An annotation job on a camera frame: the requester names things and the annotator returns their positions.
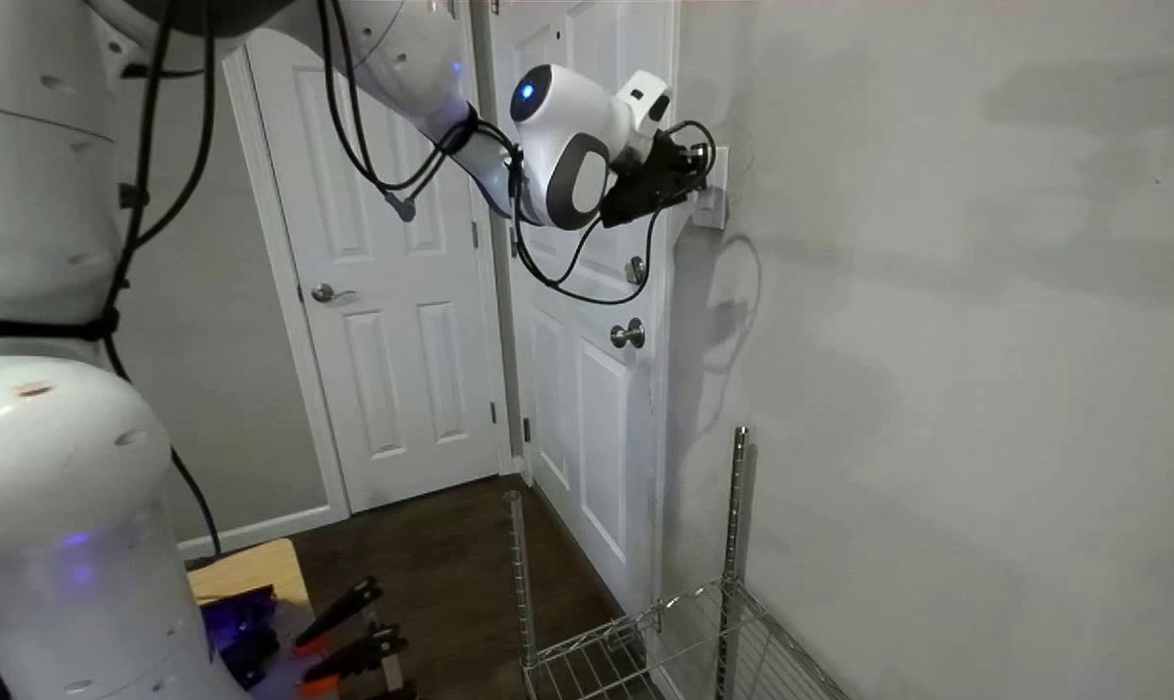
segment wall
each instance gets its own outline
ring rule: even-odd
[[[223,528],[237,528],[315,509],[328,499],[227,76],[217,88],[217,144],[206,181],[187,213],[135,259],[119,351],[198,473]],[[125,84],[128,144],[119,163],[134,163],[139,98],[143,84]],[[189,170],[198,105],[198,82],[162,84],[150,218],[162,213]],[[182,482],[171,482],[166,493],[180,535],[198,535],[201,516]]]
[[[1174,0],[686,0],[679,113],[761,273],[669,583],[749,421],[749,583],[859,697],[1174,700]]]

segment dark floor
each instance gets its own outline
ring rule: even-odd
[[[546,499],[521,482],[473,482],[300,535],[311,598],[328,605],[363,574],[385,587],[385,623],[410,639],[420,700],[521,697],[521,630],[504,493],[526,493],[535,642],[616,620],[616,604]],[[358,681],[344,700],[371,700]]]

